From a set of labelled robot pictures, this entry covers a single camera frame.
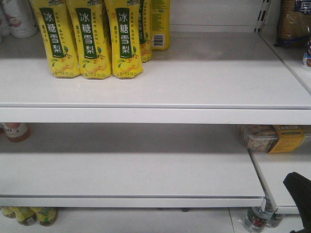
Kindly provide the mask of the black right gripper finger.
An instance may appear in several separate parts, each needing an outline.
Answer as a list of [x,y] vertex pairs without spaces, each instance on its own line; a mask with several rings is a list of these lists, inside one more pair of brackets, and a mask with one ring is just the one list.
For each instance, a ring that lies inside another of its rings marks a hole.
[[291,172],[285,177],[283,184],[294,200],[301,220],[303,229],[292,230],[292,233],[311,232],[311,181],[297,172]]

